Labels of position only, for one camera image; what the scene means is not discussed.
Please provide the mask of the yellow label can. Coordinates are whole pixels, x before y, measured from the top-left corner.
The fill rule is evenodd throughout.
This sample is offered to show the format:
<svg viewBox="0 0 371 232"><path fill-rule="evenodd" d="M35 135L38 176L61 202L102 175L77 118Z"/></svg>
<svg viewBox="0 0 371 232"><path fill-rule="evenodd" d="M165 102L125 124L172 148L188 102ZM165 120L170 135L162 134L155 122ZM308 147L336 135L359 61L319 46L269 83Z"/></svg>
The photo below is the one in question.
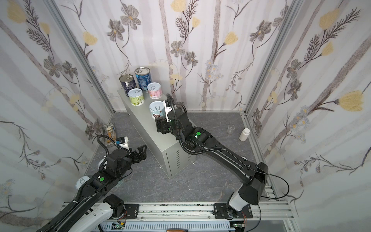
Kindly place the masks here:
<svg viewBox="0 0 371 232"><path fill-rule="evenodd" d="M104 159L100 160L100 162L98 164L98 170L101 171L101 170L105 169L106 164L107 164L107 158L104 158Z"/></svg>

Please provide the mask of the white brown label can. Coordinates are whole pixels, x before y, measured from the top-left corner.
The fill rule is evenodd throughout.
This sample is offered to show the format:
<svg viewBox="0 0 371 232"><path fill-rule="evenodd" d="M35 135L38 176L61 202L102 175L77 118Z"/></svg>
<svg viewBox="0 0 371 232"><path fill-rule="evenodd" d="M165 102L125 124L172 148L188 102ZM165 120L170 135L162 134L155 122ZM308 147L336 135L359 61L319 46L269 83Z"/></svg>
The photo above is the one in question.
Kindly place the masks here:
<svg viewBox="0 0 371 232"><path fill-rule="evenodd" d="M154 101L149 105L151 116L153 119L165 116L165 107L163 101Z"/></svg>

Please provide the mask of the dark navy tall can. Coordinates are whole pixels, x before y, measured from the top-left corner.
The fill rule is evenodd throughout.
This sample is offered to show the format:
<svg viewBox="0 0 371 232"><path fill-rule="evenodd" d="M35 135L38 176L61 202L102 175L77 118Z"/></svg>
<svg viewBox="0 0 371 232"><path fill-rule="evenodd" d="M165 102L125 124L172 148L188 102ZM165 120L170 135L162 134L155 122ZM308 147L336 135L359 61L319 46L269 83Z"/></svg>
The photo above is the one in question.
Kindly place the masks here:
<svg viewBox="0 0 371 232"><path fill-rule="evenodd" d="M128 96L128 92L132 89L136 88L136 83L134 80L134 76L131 74L123 74L120 76L119 81L125 91L126 96Z"/></svg>

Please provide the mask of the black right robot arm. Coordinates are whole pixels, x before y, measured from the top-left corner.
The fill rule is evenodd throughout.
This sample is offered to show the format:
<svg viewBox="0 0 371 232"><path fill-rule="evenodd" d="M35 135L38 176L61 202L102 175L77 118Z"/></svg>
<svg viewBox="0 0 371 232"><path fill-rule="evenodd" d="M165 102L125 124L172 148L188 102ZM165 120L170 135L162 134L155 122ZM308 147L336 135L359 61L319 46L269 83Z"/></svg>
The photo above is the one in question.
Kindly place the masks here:
<svg viewBox="0 0 371 232"><path fill-rule="evenodd" d="M251 162L222 145L207 130L194 126L187 116L186 109L176 107L171 94L167 94L166 97L163 102L165 116L155 119L157 131L162 134L171 133L184 152L194 156L210 157L242 183L221 209L214 209L214 215L232 220L243 215L246 206L257 206L263 197L270 175L268 166L263 162L259 164Z"/></svg>

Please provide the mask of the blue label tall can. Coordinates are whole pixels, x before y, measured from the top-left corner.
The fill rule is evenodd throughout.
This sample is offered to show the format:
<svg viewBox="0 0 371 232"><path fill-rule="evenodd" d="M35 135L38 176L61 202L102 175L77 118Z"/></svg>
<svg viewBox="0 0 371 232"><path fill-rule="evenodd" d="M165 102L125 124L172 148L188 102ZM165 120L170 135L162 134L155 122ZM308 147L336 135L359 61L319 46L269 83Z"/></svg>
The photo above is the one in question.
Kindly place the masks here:
<svg viewBox="0 0 371 232"><path fill-rule="evenodd" d="M147 87L152 83L150 69L148 67L138 67L134 72L140 89L148 91Z"/></svg>

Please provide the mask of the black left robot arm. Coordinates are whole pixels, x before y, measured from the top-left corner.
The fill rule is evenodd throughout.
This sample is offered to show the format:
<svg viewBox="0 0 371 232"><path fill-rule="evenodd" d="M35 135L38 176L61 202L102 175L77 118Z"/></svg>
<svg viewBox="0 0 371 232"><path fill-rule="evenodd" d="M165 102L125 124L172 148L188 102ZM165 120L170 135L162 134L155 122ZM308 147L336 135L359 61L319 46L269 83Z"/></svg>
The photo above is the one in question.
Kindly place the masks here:
<svg viewBox="0 0 371 232"><path fill-rule="evenodd" d="M134 163L147 158L147 145L140 146L137 150L123 148L106 135L97 136L97 142L106 153L98 171L79 187L75 198L38 231L69 231L95 203L125 178L125 173Z"/></svg>

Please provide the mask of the green label can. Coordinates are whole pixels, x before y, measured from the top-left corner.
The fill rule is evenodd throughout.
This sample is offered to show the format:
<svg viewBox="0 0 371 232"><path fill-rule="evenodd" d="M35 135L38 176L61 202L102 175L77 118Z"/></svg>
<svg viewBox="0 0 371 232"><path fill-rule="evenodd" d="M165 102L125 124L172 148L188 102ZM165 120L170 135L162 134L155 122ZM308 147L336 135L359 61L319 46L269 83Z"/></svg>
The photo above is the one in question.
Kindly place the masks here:
<svg viewBox="0 0 371 232"><path fill-rule="evenodd" d="M133 106L140 106L140 105L143 105L145 102L143 91L141 89L130 90L128 92L128 97Z"/></svg>

